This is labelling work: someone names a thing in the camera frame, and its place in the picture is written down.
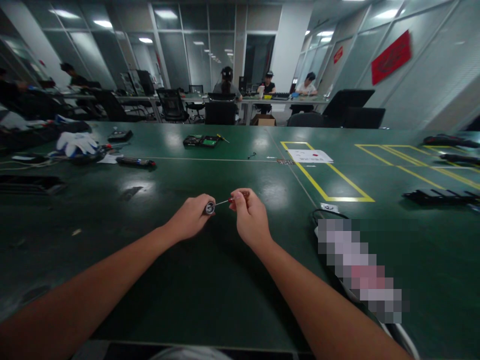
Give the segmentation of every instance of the desk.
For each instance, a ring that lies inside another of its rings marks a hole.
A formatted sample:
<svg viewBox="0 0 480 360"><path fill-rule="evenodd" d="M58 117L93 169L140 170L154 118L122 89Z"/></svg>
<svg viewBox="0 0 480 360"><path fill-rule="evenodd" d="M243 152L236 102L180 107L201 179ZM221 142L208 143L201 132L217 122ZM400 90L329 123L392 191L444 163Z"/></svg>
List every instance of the desk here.
<svg viewBox="0 0 480 360"><path fill-rule="evenodd" d="M246 103L247 109L243 117L245 118L246 125L250 125L250 120L252 120L252 112L254 104L285 104L285 105L313 105L314 107L318 105L326 105L329 102L324 100L322 96L299 96L289 100L273 100L273 99L259 99L258 95L255 96L244 96L240 104Z"/></svg>
<svg viewBox="0 0 480 360"><path fill-rule="evenodd" d="M95 100L95 96L93 95L84 95L78 93L67 93L67 94L57 94L54 95L57 97L62 97L64 99L75 99L75 100L87 100L92 101ZM151 104L151 108L153 109L153 115L155 119L160 123L160 113L159 108L157 107L157 101L159 100L158 96L115 96L118 101L121 102L128 102L128 101L148 101Z"/></svg>
<svg viewBox="0 0 480 360"><path fill-rule="evenodd" d="M154 159L157 168L60 163L17 171L60 176L68 187L51 198L0 196L0 320L16 311L28 292L58 286L164 224L187 197L205 192L221 201L231 190L245 186L265 203L273 238L329 282L309 214L320 202L332 201L324 199L297 165L280 165L268 158L288 156L282 142L300 142L287 145L302 149L308 143L334 159L338 172L327 164L304 169L330 197L350 197L333 201L342 213L353 219L420 221L418 234L408 238L400 233L362 234L370 254L377 254L377 264L385 265L396 287L409 290L410 312L403 315L402 325L420 355L471 359L479 354L475 315L479 215L466 207L421 207L401 196L431 188L425 180L447 189L473 189L460 182L461 177L478 186L473 183L479 176L474 170L447 169L459 176L454 178L433 168L445 166L434 156L439 149L419 146L432 133L210 125L202 133L219 133L230 141L210 149L182 145L187 135L198 134L195 125L92 124L92 136L101 143L107 142L112 126L131 129L131 145L122 152ZM469 135L480 141L480 133ZM29 152L47 153L53 147L50 143ZM254 151L256 156L247 160ZM406 160L410 158L426 166ZM339 173L374 202L353 200L362 196ZM73 236L78 229L81 232ZM93 337L308 351L275 284L239 238L236 216L227 206L218 207L197 238L164 253Z"/></svg>

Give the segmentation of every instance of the cardboard box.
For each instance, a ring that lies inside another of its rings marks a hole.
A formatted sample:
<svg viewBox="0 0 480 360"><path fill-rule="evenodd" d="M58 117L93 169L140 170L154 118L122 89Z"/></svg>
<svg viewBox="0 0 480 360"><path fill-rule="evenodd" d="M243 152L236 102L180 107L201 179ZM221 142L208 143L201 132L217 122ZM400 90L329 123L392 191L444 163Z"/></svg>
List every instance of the cardboard box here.
<svg viewBox="0 0 480 360"><path fill-rule="evenodd" d="M277 126L277 121L271 114L257 114L251 121L251 124L257 126Z"/></svg>

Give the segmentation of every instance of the forearm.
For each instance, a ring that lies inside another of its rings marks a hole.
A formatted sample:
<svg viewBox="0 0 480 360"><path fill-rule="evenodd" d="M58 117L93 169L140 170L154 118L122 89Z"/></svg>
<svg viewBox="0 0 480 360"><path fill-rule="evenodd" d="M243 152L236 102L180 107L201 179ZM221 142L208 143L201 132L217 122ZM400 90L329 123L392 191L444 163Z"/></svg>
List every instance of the forearm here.
<svg viewBox="0 0 480 360"><path fill-rule="evenodd" d="M317 359L410 359L380 327L273 240L253 251L292 310Z"/></svg>
<svg viewBox="0 0 480 360"><path fill-rule="evenodd" d="M8 359L68 358L174 243L160 227L27 305L0 324L0 354Z"/></svg>

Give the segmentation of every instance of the white cup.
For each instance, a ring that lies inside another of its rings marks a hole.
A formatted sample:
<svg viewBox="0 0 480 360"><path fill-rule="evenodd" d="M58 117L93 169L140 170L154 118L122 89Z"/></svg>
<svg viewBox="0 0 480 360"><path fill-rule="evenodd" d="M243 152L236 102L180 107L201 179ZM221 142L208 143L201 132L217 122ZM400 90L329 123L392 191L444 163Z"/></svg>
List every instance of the white cup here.
<svg viewBox="0 0 480 360"><path fill-rule="evenodd" d="M264 98L264 91L265 91L265 86L261 85L258 87L258 98L263 99Z"/></svg>

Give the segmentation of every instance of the red banner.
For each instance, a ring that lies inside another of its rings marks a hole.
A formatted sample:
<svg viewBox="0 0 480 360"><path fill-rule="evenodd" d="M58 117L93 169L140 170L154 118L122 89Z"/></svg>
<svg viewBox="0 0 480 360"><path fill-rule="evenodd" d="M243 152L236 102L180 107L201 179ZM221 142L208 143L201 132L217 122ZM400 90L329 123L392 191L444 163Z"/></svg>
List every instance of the red banner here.
<svg viewBox="0 0 480 360"><path fill-rule="evenodd" d="M333 57L333 63L334 64L338 63L343 54L344 54L344 47L342 46L338 49L335 56Z"/></svg>
<svg viewBox="0 0 480 360"><path fill-rule="evenodd" d="M371 83L378 84L412 58L410 32L407 30L371 63Z"/></svg>

